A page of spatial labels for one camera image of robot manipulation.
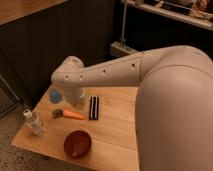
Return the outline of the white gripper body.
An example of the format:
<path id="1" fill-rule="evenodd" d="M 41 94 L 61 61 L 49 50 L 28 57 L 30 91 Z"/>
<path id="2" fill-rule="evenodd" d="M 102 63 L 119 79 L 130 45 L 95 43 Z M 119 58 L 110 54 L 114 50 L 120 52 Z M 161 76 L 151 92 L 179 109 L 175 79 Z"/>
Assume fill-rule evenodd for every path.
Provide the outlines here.
<path id="1" fill-rule="evenodd" d="M 83 88 L 72 88 L 65 92 L 65 100 L 72 105 L 81 103 L 84 97 L 85 90 Z"/>

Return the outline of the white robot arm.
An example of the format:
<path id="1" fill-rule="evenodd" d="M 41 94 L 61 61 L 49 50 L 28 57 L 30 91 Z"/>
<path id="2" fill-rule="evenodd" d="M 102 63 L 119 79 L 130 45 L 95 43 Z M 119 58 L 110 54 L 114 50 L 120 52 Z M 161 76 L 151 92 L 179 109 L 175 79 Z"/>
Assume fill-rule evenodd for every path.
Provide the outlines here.
<path id="1" fill-rule="evenodd" d="M 136 87 L 140 171 L 213 171 L 213 60 L 170 46 L 84 67 L 69 56 L 51 82 L 66 96 L 82 87 Z"/>

